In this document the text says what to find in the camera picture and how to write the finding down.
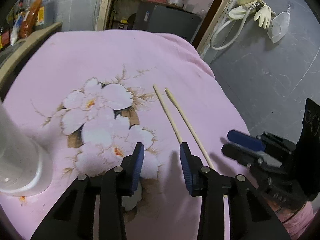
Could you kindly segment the person right hand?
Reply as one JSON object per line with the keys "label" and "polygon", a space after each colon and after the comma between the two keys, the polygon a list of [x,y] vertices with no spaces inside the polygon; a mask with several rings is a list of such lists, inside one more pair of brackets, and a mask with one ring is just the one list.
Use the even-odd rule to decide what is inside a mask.
{"label": "person right hand", "polygon": [[306,205],[306,202],[302,201],[282,201],[270,196],[265,196],[264,198],[275,213],[295,213],[300,211]]}

